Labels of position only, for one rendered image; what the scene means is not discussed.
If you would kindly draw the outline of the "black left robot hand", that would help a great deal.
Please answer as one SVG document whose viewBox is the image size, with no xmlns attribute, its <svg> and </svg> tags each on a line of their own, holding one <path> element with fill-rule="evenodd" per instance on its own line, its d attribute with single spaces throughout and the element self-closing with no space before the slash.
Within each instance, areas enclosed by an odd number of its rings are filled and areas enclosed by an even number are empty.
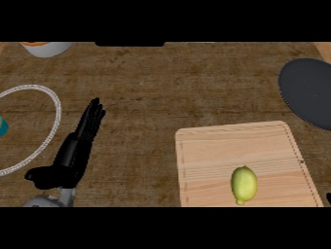
<svg viewBox="0 0 331 249">
<path fill-rule="evenodd" d="M 28 170 L 25 179 L 39 190 L 72 189 L 84 174 L 92 139 L 104 117 L 98 98 L 92 98 L 82 112 L 75 131 L 66 136 L 54 161 Z"/>
</svg>

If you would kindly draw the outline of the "yellow-green lemon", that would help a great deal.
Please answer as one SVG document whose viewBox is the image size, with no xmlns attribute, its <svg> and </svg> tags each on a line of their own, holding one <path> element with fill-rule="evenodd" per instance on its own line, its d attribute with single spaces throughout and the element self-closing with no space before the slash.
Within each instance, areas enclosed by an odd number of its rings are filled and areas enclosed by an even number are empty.
<svg viewBox="0 0 331 249">
<path fill-rule="evenodd" d="M 246 166 L 234 169 L 230 185 L 236 204 L 243 205 L 253 198 L 256 193 L 256 177 Z"/>
</svg>

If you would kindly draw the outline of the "pale wooden cutting board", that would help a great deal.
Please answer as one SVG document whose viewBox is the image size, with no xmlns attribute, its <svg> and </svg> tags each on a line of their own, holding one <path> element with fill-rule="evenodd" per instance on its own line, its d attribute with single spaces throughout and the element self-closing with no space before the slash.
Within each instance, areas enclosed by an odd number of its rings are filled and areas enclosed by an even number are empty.
<svg viewBox="0 0 331 249">
<path fill-rule="evenodd" d="M 233 207 L 234 169 L 256 176 L 247 207 L 323 205 L 289 126 L 281 121 L 181 128 L 175 132 L 180 203 Z"/>
</svg>

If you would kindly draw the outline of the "dark grey pan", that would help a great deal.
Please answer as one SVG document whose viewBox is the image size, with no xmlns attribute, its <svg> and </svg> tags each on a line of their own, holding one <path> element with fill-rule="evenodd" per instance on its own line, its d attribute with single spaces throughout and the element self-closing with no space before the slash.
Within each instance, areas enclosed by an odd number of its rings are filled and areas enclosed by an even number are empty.
<svg viewBox="0 0 331 249">
<path fill-rule="evenodd" d="M 293 59 L 281 67 L 277 86 L 295 115 L 331 132 L 331 64 L 312 58 Z"/>
</svg>

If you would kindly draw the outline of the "white cup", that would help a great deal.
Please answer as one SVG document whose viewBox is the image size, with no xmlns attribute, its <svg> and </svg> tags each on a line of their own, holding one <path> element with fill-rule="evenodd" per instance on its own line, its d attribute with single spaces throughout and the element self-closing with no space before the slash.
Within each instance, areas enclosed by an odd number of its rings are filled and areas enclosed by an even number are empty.
<svg viewBox="0 0 331 249">
<path fill-rule="evenodd" d="M 53 57 L 63 53 L 72 44 L 72 42 L 22 42 L 23 48 L 35 57 Z"/>
</svg>

